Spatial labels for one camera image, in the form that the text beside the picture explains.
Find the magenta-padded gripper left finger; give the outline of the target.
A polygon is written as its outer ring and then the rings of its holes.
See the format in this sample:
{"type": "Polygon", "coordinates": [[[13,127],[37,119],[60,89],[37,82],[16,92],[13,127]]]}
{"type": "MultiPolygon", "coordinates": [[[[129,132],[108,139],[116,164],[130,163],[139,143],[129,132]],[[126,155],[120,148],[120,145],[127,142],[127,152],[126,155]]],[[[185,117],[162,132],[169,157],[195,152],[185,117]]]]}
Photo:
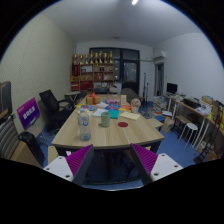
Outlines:
{"type": "Polygon", "coordinates": [[[88,145],[67,157],[58,156],[44,170],[69,182],[81,185],[93,155],[93,145],[88,145]]]}

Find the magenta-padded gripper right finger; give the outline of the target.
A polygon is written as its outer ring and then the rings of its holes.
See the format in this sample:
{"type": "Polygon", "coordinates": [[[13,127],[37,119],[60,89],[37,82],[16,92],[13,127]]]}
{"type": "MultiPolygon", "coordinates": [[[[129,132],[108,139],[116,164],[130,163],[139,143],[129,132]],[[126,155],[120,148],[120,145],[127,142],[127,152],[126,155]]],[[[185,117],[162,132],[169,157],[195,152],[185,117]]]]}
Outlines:
{"type": "Polygon", "coordinates": [[[131,145],[130,151],[144,185],[182,169],[182,166],[166,153],[157,155],[136,144],[131,145]]]}

